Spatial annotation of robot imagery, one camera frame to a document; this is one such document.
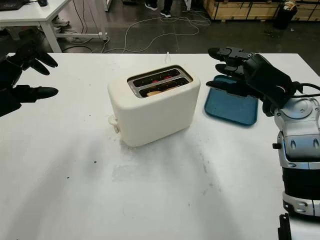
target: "white desk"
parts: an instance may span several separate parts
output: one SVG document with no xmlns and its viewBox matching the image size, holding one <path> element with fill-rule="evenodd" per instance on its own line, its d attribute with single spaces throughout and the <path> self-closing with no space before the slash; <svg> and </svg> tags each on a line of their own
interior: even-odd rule
<svg viewBox="0 0 320 240">
<path fill-rule="evenodd" d="M 252 127 L 205 115 L 216 60 L 171 55 L 202 82 L 193 123 L 132 148 L 108 124 L 107 84 L 157 68 L 165 55 L 52 56 L 59 67 L 51 75 L 28 69 L 19 84 L 56 87 L 58 95 L 0 118 L 0 239 L 278 239 L 285 212 L 272 149 L 278 129 L 261 104 Z M 293 81 L 319 85 L 299 55 L 264 56 Z"/>
<path fill-rule="evenodd" d="M 0 27 L 40 25 L 53 52 L 61 53 L 51 21 L 69 1 L 52 0 L 43 7 L 34 2 L 22 6 L 19 10 L 0 11 Z"/>
</svg>

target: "table leg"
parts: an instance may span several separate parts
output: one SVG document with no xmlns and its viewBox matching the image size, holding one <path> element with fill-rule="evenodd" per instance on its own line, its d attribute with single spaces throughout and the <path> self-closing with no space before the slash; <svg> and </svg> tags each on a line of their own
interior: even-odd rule
<svg viewBox="0 0 320 240">
<path fill-rule="evenodd" d="M 99 7 L 100 4 L 101 4 L 100 0 L 95 0 L 95 8 L 96 8 L 96 11 L 98 12 L 98 16 L 99 16 L 102 39 L 105 41 L 105 40 L 107 40 L 105 23 L 104 23 L 104 19 L 103 19 L 103 14 L 105 14 L 105 13 L 100 10 L 101 9 Z"/>
<path fill-rule="evenodd" d="M 45 34 L 46 39 L 48 40 L 48 42 L 52 48 L 52 51 L 54 53 L 62 53 L 61 48 L 57 42 L 55 30 L 51 24 L 51 21 L 50 22 L 42 21 L 42 22 L 40 22 L 40 25 L 42 27 L 42 30 Z"/>
</svg>

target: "toaster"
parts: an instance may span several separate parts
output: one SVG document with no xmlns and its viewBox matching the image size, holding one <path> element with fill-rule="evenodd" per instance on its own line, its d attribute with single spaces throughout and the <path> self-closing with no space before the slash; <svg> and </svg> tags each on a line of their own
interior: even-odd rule
<svg viewBox="0 0 320 240">
<path fill-rule="evenodd" d="M 191 124 L 200 81 L 171 65 L 115 79 L 107 88 L 114 113 L 109 123 L 128 146 L 137 147 Z"/>
</svg>

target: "gray floor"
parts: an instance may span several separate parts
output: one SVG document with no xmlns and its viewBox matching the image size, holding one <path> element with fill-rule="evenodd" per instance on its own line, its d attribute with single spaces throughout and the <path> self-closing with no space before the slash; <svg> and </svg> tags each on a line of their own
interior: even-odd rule
<svg viewBox="0 0 320 240">
<path fill-rule="evenodd" d="M 82 16 L 82 1 L 75 0 L 75 4 Z M 90 5 L 95 21 L 100 26 L 94 0 L 85 1 L 84 18 L 88 26 L 88 33 L 96 33 L 96 26 L 89 11 Z M 121 0 L 112 0 L 110 11 L 106 12 L 103 23 L 110 36 L 110 42 L 106 45 L 106 50 L 113 48 L 123 48 L 125 42 L 125 32 L 127 28 L 138 21 L 159 17 L 159 11 L 163 6 L 163 1 L 159 1 L 159 10 L 151 11 L 146 9 L 144 2 L 139 5 L 123 5 Z M 173 0 L 171 13 L 173 16 L 186 16 L 194 20 L 203 20 L 196 16 L 194 12 L 187 13 L 183 1 Z M 202 16 L 208 17 L 204 12 L 198 12 Z M 72 1 L 60 13 L 62 18 L 70 20 L 70 27 L 77 32 L 81 32 L 82 25 L 75 11 Z M 301 57 L 320 74 L 320 25 L 315 22 L 292 22 L 286 30 L 276 30 L 271 22 L 259 21 L 227 21 L 220 23 L 212 21 L 209 26 L 200 26 L 197 35 L 166 35 L 154 41 L 154 43 L 142 53 L 180 53 L 196 54 L 206 53 L 210 47 L 233 46 L 244 48 L 248 52 L 257 53 L 299 53 Z M 175 21 L 163 23 L 159 19 L 147 21 L 135 25 L 127 35 L 126 47 L 130 50 L 139 51 L 144 49 L 151 40 L 165 33 L 192 34 L 197 30 L 188 24 L 187 21 Z M 0 40 L 0 54 L 13 52 L 15 49 L 33 39 L 39 43 L 46 51 L 51 52 L 47 40 L 41 32 L 27 30 L 22 32 L 20 41 L 11 39 Z M 62 49 L 72 46 L 66 39 L 60 39 L 59 44 Z M 99 53 L 102 49 L 102 42 L 93 39 L 86 46 L 90 47 L 94 53 Z M 77 47 L 67 50 L 73 53 L 88 53 L 90 50 Z"/>
</svg>

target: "power cable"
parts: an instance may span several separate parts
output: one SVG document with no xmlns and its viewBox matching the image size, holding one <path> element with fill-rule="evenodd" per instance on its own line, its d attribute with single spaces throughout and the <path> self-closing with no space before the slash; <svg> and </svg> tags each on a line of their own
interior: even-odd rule
<svg viewBox="0 0 320 240">
<path fill-rule="evenodd" d="M 320 91 L 320 86 L 314 85 L 312 83 L 301 83 L 301 86 L 306 86 L 310 88 L 314 88 Z M 317 94 L 305 94 L 305 95 L 293 95 L 292 98 L 299 99 L 299 98 L 311 98 L 311 97 L 318 97 L 320 96 L 320 93 Z"/>
<path fill-rule="evenodd" d="M 99 33 L 98 26 L 97 26 L 97 23 L 96 23 L 96 21 L 95 21 L 94 15 L 92 14 L 92 10 L 91 10 L 90 4 L 89 4 L 89 3 L 86 3 L 86 4 L 87 4 L 87 5 L 88 5 L 88 7 L 89 7 L 89 11 L 90 11 L 90 14 L 91 14 L 92 20 L 93 20 L 94 25 L 95 25 L 95 29 L 96 29 L 97 33 Z"/>
<path fill-rule="evenodd" d="M 105 50 L 105 48 L 106 48 L 106 44 L 107 44 L 109 41 L 110 41 L 110 37 L 109 37 L 109 36 L 106 36 L 106 40 L 104 41 L 103 47 L 102 47 L 102 49 L 101 49 L 101 51 L 100 51 L 101 54 L 104 53 L 104 50 Z"/>
<path fill-rule="evenodd" d="M 125 35 L 124 35 L 124 47 L 123 48 L 112 48 L 112 49 L 109 49 L 103 53 L 108 53 L 108 52 L 111 52 L 111 51 L 114 51 L 114 50 L 122 50 L 122 53 L 124 53 L 125 51 L 127 52 L 131 52 L 131 53 L 140 53 L 140 52 L 143 52 L 145 50 L 147 50 L 148 48 L 150 48 L 150 46 L 154 43 L 154 41 L 160 37 L 163 37 L 163 36 L 168 36 L 168 35 L 173 35 L 173 36 L 193 36 L 193 35 L 197 35 L 199 32 L 200 32 L 200 29 L 198 26 L 209 26 L 211 24 L 211 20 L 205 16 L 202 16 L 200 14 L 197 14 L 197 11 L 193 11 L 193 10 L 190 10 L 189 12 L 195 12 L 195 14 L 191 14 L 192 16 L 198 16 L 198 17 L 201 17 L 203 18 L 204 20 L 192 20 L 192 19 L 189 19 L 188 17 L 186 16 L 180 16 L 180 17 L 171 17 L 171 18 L 163 18 L 163 17 L 154 17 L 154 18 L 150 18 L 150 19 L 145 19 L 145 20 L 141 20 L 141 21 L 138 21 L 138 22 L 135 22 L 133 24 L 131 24 L 126 32 L 125 32 Z M 162 23 L 174 23 L 174 22 L 177 22 L 177 21 L 187 21 L 190 26 L 192 26 L 193 28 L 196 29 L 195 32 L 193 33 L 164 33 L 164 34 L 161 34 L 159 36 L 156 36 L 154 37 L 151 42 L 143 49 L 141 50 L 131 50 L 131 49 L 128 49 L 127 48 L 127 36 L 128 36 L 128 32 L 129 30 L 137 25 L 137 24 L 140 24 L 140 23 L 144 23 L 144 22 L 147 22 L 147 21 L 152 21 L 152 20 L 157 20 L 159 19 Z"/>
<path fill-rule="evenodd" d="M 84 24 L 85 24 L 85 34 L 88 32 L 88 25 L 86 23 L 86 19 L 85 19 L 85 0 L 82 0 L 82 18 L 83 18 L 83 21 L 84 21 Z"/>
<path fill-rule="evenodd" d="M 81 22 L 81 25 L 82 25 L 81 33 L 83 34 L 83 33 L 84 33 L 84 23 L 82 22 L 82 19 L 81 19 L 81 17 L 80 17 L 80 14 L 79 14 L 79 12 L 78 12 L 78 10 L 77 10 L 76 4 L 75 4 L 75 0 L 72 0 L 72 2 L 73 2 L 74 9 L 75 9 L 75 11 L 76 11 L 76 14 L 78 15 L 79 20 L 80 20 L 80 22 Z"/>
<path fill-rule="evenodd" d="M 92 53 L 93 53 L 93 50 L 92 50 L 90 47 L 85 46 L 85 45 L 80 45 L 80 46 L 69 46 L 69 47 L 67 47 L 67 48 L 63 49 L 63 50 L 62 50 L 62 52 L 66 51 L 66 50 L 68 50 L 68 49 L 73 49 L 73 48 L 85 48 L 85 49 L 89 49 L 89 50 L 90 50 L 90 54 L 92 54 Z"/>
</svg>

